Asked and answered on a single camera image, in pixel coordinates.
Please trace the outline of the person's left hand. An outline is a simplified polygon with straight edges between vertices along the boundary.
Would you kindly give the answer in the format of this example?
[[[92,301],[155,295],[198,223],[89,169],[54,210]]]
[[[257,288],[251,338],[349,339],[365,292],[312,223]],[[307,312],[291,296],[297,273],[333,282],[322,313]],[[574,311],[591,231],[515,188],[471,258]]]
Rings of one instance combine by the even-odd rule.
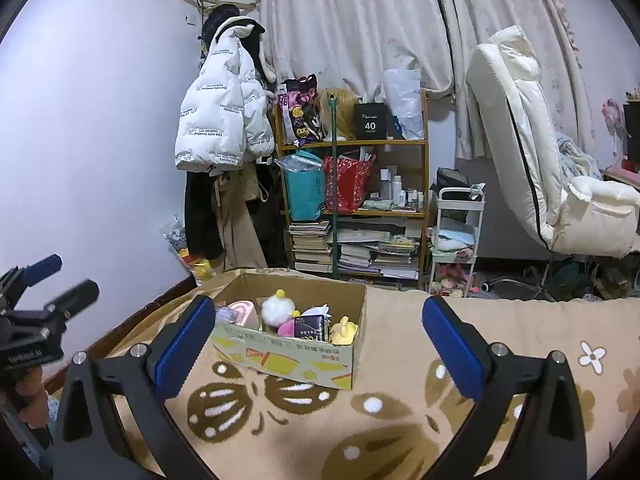
[[[26,402],[18,416],[32,429],[42,429],[49,420],[48,394],[42,382],[42,368],[29,368],[24,378],[16,385],[16,392]]]

